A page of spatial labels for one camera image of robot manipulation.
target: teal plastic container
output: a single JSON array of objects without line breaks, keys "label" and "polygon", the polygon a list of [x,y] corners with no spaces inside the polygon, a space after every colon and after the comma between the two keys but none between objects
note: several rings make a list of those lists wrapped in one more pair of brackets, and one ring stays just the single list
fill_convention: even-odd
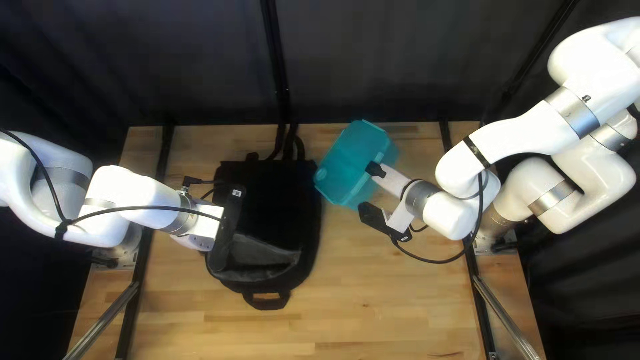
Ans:
[{"label": "teal plastic container", "polygon": [[387,132],[366,120],[352,122],[324,156],[314,176],[316,189],[332,204],[357,211],[376,183],[365,171],[370,161],[393,166],[398,149]]}]

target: black metal frame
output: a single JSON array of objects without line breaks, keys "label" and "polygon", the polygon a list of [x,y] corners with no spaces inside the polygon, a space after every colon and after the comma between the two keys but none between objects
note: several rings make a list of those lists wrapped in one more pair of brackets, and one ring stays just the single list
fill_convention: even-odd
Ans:
[{"label": "black metal frame", "polygon": [[[489,105],[488,109],[485,111],[485,114],[483,114],[482,122],[485,122],[485,120],[487,119],[489,120],[489,122],[497,120],[496,117],[500,115],[513,95],[520,88],[522,81],[526,78],[532,66],[541,56],[542,52],[551,43],[553,37],[560,30],[565,20],[568,18],[569,14],[571,14],[578,2],[579,0],[565,0],[560,5],[558,10],[556,11],[556,14],[549,22],[549,24],[547,24],[544,32],[529,52],[529,55],[526,57],[518,72],[503,86],[503,91],[500,95],[498,103],[495,106],[491,106],[491,104]],[[278,24],[278,14],[275,0],[260,0],[260,7],[262,9],[262,19],[264,21],[264,29],[267,45],[269,48],[269,56],[271,58],[271,71],[276,86],[275,94],[278,101],[278,133],[276,137],[274,154],[271,155],[275,156],[277,154],[277,151],[279,151],[279,148],[283,145],[283,141],[285,154],[291,151],[292,143],[294,141],[298,126],[298,121],[292,121],[291,118],[289,84],[287,81],[287,71],[284,61],[284,53],[282,50],[282,41],[280,38],[280,27]],[[438,119],[438,122],[440,124],[442,145],[446,152],[452,147],[451,136],[449,133],[449,121],[446,118],[441,118]],[[173,130],[175,128],[175,122],[172,119],[165,123],[167,125],[163,126],[162,147],[156,167],[156,179],[158,181],[162,181],[164,179],[164,175],[166,174],[167,162],[173,138]],[[291,125],[287,138],[283,139],[286,123],[290,123]],[[116,350],[116,360],[128,360],[129,358],[131,340],[135,330],[138,312],[140,310],[141,289],[147,271],[147,261],[149,257],[152,236],[153,229],[144,228],[140,240],[140,249],[138,251],[136,267],[134,269],[132,278],[132,282],[137,282],[139,284],[140,291],[138,291],[137,294],[129,301],[125,309],[122,328],[120,331],[120,338],[118,340],[118,348]],[[469,279],[473,283],[473,277],[475,275],[479,275],[476,255],[474,254],[473,248],[469,248],[469,250],[465,254],[465,259],[467,260]],[[482,335],[485,355],[487,360],[493,360],[490,357],[490,353],[495,352],[495,346],[493,343],[493,335],[489,324],[486,306],[482,296],[474,286],[472,286],[472,292],[474,296],[474,303],[476,305],[476,312]]]},{"label": "black metal frame", "polygon": [[[175,126],[173,121],[169,120],[169,124],[163,126],[162,133],[162,146],[160,148],[160,157],[156,166],[155,179],[162,182],[164,175],[166,174],[166,167],[169,160],[169,152],[171,151],[171,142],[173,140],[173,130]],[[124,319],[122,320],[122,328],[120,329],[120,337],[118,339],[118,348],[116,349],[116,360],[127,360],[129,358],[129,350],[131,349],[131,340],[136,328],[136,319],[138,318],[138,312],[140,311],[140,297],[142,294],[142,287],[145,281],[145,274],[147,272],[147,261],[149,259],[149,252],[151,250],[151,239],[153,237],[154,230],[148,227],[144,227],[142,230],[142,237],[140,238],[140,247],[138,249],[138,258],[136,260],[136,267],[133,270],[133,277],[131,282],[137,282],[139,290],[135,296],[127,303],[127,307],[124,311]]]}]

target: wooden table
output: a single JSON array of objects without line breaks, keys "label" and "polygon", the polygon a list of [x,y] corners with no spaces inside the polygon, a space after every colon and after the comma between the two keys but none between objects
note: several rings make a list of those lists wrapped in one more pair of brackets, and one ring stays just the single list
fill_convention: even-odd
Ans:
[{"label": "wooden table", "polygon": [[[396,168],[435,182],[443,154],[437,122],[382,124],[399,147]],[[302,125],[307,158],[319,161],[346,124]],[[451,123],[456,143],[477,122]],[[210,179],[221,160],[243,160],[273,148],[275,126],[179,126],[165,183],[184,175]],[[121,166],[152,174],[159,127],[132,127]],[[209,188],[194,185],[200,196]],[[373,203],[393,209],[382,192]],[[309,278],[283,310],[258,311],[207,272],[203,257],[156,232],[131,350],[133,359],[484,359],[464,258],[430,265],[400,253],[354,211],[324,202],[321,244]],[[432,229],[416,234],[408,250],[446,258],[461,249]],[[486,282],[543,356],[517,256],[479,257]],[[92,270],[76,320],[73,345],[131,281],[130,270]],[[113,359],[122,314],[85,359]]]}]

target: black backpack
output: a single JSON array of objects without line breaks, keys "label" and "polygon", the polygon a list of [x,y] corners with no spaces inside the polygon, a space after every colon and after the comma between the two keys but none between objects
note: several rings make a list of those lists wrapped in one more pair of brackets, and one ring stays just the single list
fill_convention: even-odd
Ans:
[{"label": "black backpack", "polygon": [[[213,203],[231,219],[206,254],[207,269],[258,310],[283,308],[316,258],[322,210],[313,182],[317,165],[304,159],[300,139],[296,145],[297,160],[258,160],[251,153],[246,161],[222,161],[214,177],[223,185]],[[261,293],[278,295],[254,296]]]}]

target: backpack handle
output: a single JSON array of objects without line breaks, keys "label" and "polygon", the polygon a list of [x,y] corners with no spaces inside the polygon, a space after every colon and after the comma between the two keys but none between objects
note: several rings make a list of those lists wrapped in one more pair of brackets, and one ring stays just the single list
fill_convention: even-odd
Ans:
[{"label": "backpack handle", "polygon": [[287,305],[291,297],[291,291],[289,290],[278,291],[279,297],[276,299],[260,299],[254,297],[256,294],[260,293],[242,293],[242,297],[247,304],[258,310],[280,310]]}]

